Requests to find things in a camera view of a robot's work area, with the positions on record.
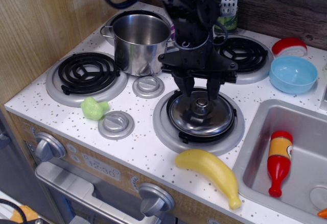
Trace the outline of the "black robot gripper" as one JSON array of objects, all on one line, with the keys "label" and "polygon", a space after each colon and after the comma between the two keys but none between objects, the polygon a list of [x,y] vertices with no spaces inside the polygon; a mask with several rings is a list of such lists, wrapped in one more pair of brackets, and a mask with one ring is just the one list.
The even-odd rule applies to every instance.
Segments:
[{"label": "black robot gripper", "polygon": [[206,79],[207,95],[210,101],[218,97],[221,84],[235,83],[238,64],[218,53],[226,43],[228,33],[221,40],[214,37],[216,23],[203,27],[199,23],[173,21],[173,41],[176,50],[158,57],[163,72],[171,73],[182,94],[190,97],[194,78]]}]

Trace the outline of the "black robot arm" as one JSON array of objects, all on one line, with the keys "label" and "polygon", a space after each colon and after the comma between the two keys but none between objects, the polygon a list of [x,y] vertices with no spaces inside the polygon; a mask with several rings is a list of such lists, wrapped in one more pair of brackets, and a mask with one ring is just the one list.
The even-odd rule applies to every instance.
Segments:
[{"label": "black robot arm", "polygon": [[237,64],[218,54],[226,38],[213,36],[220,14],[216,0],[161,0],[175,28],[177,50],[158,57],[164,72],[170,73],[179,90],[190,96],[195,78],[206,79],[209,100],[218,97],[220,86],[237,79]]}]

